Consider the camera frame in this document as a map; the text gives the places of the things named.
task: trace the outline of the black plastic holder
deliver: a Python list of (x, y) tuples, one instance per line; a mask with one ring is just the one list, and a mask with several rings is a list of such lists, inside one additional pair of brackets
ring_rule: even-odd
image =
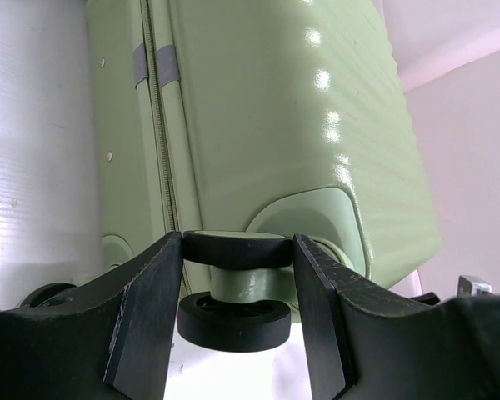
[(500, 399), (500, 296), (431, 306), (308, 237), (188, 237), (171, 232), (90, 283), (0, 312), (0, 399), (162, 399), (186, 255), (239, 269), (293, 261), (314, 400)]

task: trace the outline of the hard shell suitcase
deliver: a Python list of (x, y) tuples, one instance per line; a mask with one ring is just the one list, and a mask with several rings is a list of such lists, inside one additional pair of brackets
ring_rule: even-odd
[[(437, 251), (370, 0), (90, 0), (87, 12), (106, 268), (175, 229), (304, 233), (386, 288)], [(249, 303), (270, 281), (188, 263), (182, 295), (213, 285)]]

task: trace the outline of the white wall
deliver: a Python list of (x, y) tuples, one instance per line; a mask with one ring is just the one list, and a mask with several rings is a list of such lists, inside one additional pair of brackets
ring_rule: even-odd
[(500, 293), (500, 52), (407, 93), (442, 231), (422, 288), (455, 294), (459, 274)]
[(0, 0), (0, 308), (102, 272), (85, 0)]

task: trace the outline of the black wheel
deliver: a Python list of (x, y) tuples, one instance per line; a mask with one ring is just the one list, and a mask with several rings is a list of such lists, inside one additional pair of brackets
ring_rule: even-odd
[(252, 353), (275, 348), (289, 339), (291, 310), (284, 302), (219, 302), (209, 292), (185, 297), (177, 330), (191, 343), (221, 352)]
[(24, 299), (21, 306), (38, 307), (59, 293), (74, 289), (75, 287), (76, 285), (72, 285), (71, 283), (50, 283), (32, 292)]

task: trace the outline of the white surface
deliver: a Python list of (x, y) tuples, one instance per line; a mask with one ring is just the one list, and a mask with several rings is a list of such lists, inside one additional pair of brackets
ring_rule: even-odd
[(405, 91), (500, 50), (500, 0), (373, 0)]
[(500, 52), (407, 94), (442, 232), (420, 268), (422, 287), (446, 298), (458, 275), (500, 293)]
[(266, 352), (236, 354), (194, 346), (174, 334), (165, 400), (311, 400), (302, 325)]
[(402, 281), (394, 285), (391, 290), (405, 298), (414, 298), (425, 293), (423, 285), (420, 282), (418, 270), (411, 272)]
[(101, 271), (84, 0), (0, 0), (0, 308)]

